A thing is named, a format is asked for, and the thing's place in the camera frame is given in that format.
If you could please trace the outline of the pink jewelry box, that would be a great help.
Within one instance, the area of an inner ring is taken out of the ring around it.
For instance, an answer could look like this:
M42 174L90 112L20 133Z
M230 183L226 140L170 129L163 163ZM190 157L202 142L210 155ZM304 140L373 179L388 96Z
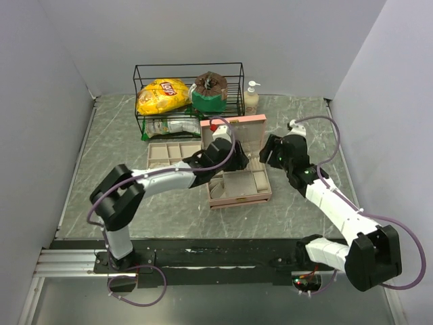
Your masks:
M249 158L241 171L217 173L209 183L208 201L211 209L223 209L267 202L272 196L266 167L259 161L265 137L267 118L263 114L229 117L236 140Z

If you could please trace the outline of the pink jewelry tray insert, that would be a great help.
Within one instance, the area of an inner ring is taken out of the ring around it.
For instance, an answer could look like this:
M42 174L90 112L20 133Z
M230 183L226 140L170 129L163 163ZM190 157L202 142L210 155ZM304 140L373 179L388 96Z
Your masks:
M149 169L167 167L192 156L201 149L200 142L150 143L148 146L147 167Z

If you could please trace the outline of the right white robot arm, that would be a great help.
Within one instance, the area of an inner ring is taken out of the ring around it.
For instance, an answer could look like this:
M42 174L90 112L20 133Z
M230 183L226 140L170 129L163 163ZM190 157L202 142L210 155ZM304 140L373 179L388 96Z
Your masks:
M359 291L366 291L402 272L398 232L382 227L338 197L329 175L309 160L306 138L289 134L270 135L259 153L262 163L281 169L289 184L313 203L338 228L345 239L339 244L320 235L311 235L297 243L296 263L305 270L321 263L343 271Z

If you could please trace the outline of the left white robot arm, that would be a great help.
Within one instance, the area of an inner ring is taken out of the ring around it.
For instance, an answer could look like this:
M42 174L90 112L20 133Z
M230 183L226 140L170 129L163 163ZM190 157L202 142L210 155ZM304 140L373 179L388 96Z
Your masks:
M240 141L219 137L167 167L133 171L124 164L115 166L90 195L92 207L87 215L87 222L101 229L108 267L127 272L135 264L129 224L144 198L201 186L221 171L241 171L248 163Z

